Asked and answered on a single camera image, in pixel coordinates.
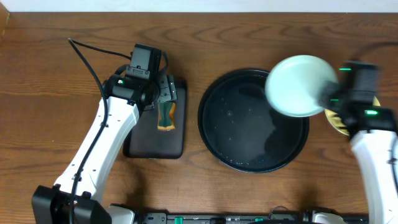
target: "green light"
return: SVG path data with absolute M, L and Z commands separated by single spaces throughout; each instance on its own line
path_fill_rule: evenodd
M 379 112 L 377 112 L 375 110 L 365 110 L 365 113 L 367 115 L 377 115 Z

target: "black plate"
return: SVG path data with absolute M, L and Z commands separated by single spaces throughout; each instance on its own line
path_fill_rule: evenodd
M 240 171 L 270 172 L 286 166 L 308 137 L 308 118 L 282 115 L 268 103 L 268 73 L 230 72 L 207 89 L 199 105 L 199 131 L 207 148 Z

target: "yellow bowl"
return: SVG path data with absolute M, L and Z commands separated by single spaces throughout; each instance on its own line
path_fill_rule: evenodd
M 373 100 L 373 106 L 380 106 L 380 102 L 379 100 L 374 97 Z M 347 129 L 341 129 L 341 128 L 345 128 L 345 125 L 341 122 L 341 118 L 338 116 L 335 116 L 337 113 L 326 109 L 325 110 L 325 114 L 326 114 L 326 118 L 328 118 L 329 123 L 340 133 L 345 134 L 347 136 L 349 136 L 349 133 L 347 131 Z

